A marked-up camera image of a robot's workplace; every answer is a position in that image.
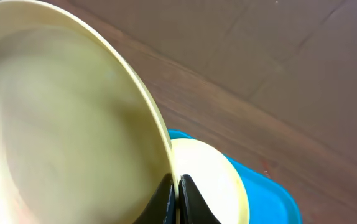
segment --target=brown wooden surface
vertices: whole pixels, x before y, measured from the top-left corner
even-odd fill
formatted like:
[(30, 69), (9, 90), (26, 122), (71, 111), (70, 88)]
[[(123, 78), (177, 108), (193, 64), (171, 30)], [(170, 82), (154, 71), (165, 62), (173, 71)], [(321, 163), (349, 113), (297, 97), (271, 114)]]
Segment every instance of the brown wooden surface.
[(357, 223), (357, 0), (47, 0), (105, 37), (168, 128)]

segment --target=blue tray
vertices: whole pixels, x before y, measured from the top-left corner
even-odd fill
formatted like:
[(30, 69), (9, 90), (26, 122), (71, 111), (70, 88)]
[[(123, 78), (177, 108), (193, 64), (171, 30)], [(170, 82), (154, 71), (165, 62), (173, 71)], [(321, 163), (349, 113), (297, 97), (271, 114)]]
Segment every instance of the blue tray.
[[(171, 139), (190, 138), (188, 134), (169, 130)], [(245, 167), (232, 158), (227, 159), (242, 178), (249, 200), (250, 224), (301, 224), (300, 210), (295, 200), (279, 184)]]

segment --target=brown floor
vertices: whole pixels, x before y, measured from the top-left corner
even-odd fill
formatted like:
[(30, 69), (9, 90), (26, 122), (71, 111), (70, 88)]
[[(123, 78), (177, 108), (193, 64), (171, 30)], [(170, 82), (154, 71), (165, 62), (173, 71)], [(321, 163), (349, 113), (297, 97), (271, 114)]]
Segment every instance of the brown floor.
[(357, 223), (357, 0), (47, 0), (132, 65), (170, 129)]

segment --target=blue plastic container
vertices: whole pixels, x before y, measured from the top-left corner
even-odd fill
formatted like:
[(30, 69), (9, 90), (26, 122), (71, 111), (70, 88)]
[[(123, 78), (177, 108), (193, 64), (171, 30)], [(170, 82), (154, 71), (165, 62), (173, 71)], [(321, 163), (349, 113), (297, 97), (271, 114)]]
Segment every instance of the blue plastic container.
[[(171, 139), (190, 138), (177, 130), (169, 130)], [(279, 184), (245, 167), (232, 158), (227, 159), (242, 178), (249, 200), (250, 224), (301, 224), (302, 217), (295, 200)]]

